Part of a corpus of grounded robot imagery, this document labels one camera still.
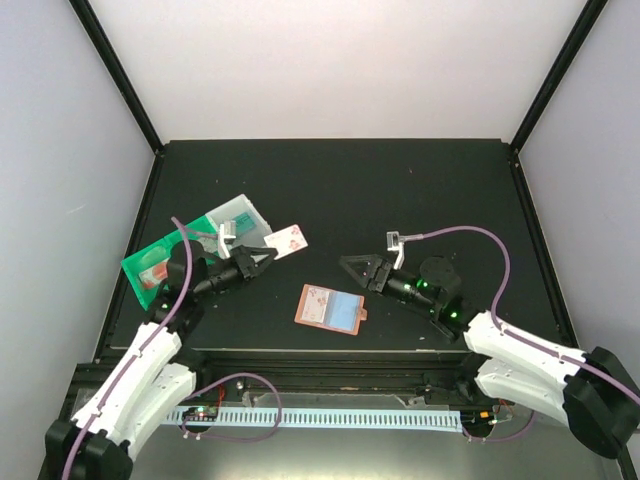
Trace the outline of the flower card in holder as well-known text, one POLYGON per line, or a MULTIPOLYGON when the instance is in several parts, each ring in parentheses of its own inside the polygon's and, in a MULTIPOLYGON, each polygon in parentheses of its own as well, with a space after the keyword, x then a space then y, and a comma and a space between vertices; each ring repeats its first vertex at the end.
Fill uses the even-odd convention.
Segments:
POLYGON ((303 295, 302 310, 299 319, 303 322, 323 323, 329 303, 330 291, 309 286, 303 295))

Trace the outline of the red circle card in bin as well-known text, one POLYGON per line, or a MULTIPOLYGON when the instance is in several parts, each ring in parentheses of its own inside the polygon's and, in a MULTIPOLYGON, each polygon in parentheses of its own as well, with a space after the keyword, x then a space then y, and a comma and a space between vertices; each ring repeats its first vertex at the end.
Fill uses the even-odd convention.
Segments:
POLYGON ((160 285, 167 278, 167 267, 165 262, 153 265, 138 275, 141 286, 145 290, 151 290, 160 285))

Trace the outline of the left black frame post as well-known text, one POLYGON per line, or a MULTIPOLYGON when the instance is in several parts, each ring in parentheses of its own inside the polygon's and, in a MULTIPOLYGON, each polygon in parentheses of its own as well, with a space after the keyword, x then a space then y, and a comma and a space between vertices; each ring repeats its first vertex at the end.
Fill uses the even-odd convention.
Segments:
POLYGON ((95 13, 91 2, 87 0, 69 0, 68 3, 89 37, 95 51, 108 71, 151 151, 154 154, 162 152, 164 144, 95 13))

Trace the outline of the black frame post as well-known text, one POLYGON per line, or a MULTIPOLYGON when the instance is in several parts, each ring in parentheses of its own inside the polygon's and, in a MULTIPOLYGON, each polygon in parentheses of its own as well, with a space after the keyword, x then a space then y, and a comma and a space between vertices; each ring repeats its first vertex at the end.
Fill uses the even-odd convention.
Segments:
POLYGON ((607 0, 588 0, 584 4, 510 142, 515 153, 523 150, 607 4, 607 0))
POLYGON ((87 0, 69 0, 68 3, 89 37, 95 51, 108 71, 151 151, 154 154, 162 152, 164 144, 95 13, 91 2, 87 0))

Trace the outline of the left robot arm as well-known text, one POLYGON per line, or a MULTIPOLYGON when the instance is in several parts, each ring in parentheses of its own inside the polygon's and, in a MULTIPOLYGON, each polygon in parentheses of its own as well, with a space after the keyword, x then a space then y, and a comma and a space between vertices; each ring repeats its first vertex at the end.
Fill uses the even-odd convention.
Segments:
POLYGON ((150 317, 121 360, 71 419, 54 421, 46 432, 49 478, 129 478, 169 413, 213 391, 215 376, 206 359, 184 346, 204 316, 204 297, 246 286, 276 256, 274 248, 238 246, 221 259, 194 240, 174 246, 150 317))

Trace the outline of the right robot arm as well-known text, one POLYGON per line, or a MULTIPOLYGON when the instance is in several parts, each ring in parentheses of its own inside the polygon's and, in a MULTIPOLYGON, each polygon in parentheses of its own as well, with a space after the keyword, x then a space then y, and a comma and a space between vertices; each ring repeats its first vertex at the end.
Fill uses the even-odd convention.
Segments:
POLYGON ((639 387, 611 351, 590 352, 544 340, 481 311, 440 256, 417 274, 380 255, 343 256, 340 266, 369 292, 425 316, 448 340, 463 340, 483 361, 454 379, 457 396, 515 402, 567 427, 592 452, 616 459, 639 427, 639 387))

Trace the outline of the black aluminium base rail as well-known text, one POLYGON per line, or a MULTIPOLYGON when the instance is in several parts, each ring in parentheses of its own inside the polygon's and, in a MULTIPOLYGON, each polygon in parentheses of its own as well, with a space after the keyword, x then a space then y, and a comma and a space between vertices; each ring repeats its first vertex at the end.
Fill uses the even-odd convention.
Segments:
POLYGON ((225 383, 226 398, 243 391, 267 391, 246 375, 269 380, 281 393, 391 394, 424 397, 428 404, 480 409, 507 398, 487 396, 474 382, 485 358, 461 351, 197 351, 187 349, 178 361, 194 367, 204 387, 226 375, 240 374, 241 385, 225 383))

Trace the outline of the right black frame post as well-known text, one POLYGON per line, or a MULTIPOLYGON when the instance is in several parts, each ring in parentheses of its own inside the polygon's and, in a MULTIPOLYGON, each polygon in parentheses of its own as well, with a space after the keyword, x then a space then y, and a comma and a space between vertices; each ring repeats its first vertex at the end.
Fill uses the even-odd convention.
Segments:
POLYGON ((510 142, 515 153, 523 150, 607 4, 607 0, 588 0, 584 4, 510 142))

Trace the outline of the green plastic bin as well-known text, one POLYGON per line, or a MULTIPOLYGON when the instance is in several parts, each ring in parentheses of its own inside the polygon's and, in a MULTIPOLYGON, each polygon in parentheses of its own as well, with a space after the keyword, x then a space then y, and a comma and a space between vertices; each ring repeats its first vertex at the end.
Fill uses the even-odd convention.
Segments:
POLYGON ((180 244, 183 251, 183 238, 178 230, 174 230, 121 261, 125 276, 144 310, 149 308, 159 285, 167 278, 166 263, 176 244, 180 244))

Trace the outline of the pink leather card holder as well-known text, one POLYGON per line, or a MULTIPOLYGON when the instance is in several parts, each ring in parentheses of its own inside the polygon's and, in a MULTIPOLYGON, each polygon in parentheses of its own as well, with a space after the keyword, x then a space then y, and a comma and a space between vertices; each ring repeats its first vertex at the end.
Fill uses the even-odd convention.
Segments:
POLYGON ((303 295, 309 286, 316 285, 305 284, 303 286, 294 322, 300 325, 356 336, 359 333, 360 324, 367 320, 368 313, 364 305, 365 298, 361 295, 316 286, 330 291, 324 322, 303 322, 299 319, 299 315, 302 310, 303 295))

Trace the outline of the small circuit board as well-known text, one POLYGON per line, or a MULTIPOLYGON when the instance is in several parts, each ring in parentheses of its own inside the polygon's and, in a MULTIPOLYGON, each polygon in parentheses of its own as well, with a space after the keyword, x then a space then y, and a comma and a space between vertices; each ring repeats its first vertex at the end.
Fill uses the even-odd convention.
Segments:
POLYGON ((213 422, 218 416, 217 406, 191 406, 182 414, 182 420, 186 422, 213 422))

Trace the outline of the teal card in bin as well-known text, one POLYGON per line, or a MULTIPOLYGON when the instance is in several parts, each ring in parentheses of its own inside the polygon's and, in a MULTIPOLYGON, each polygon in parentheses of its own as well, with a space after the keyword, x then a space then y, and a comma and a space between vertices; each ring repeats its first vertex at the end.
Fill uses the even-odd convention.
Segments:
POLYGON ((233 221, 235 222, 237 237, 244 236, 254 231, 260 233, 263 230, 262 223, 253 212, 245 211, 237 215, 233 221))

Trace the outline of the white flower pattern card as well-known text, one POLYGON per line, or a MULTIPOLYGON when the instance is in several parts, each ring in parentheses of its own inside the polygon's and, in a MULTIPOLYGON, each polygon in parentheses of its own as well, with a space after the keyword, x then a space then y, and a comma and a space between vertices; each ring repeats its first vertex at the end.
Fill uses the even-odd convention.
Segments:
POLYGON ((308 247, 308 242, 298 224, 293 224, 264 237, 265 245, 277 251, 276 260, 297 253, 308 247))

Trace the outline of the white plastic bin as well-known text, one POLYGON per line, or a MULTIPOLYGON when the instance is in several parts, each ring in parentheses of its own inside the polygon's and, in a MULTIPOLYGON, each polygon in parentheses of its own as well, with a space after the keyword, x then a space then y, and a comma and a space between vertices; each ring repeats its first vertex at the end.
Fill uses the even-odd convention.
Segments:
POLYGON ((208 211, 205 217, 215 228, 225 221, 235 222, 236 238, 230 247, 265 247, 264 238, 272 233, 271 226, 244 194, 208 211))

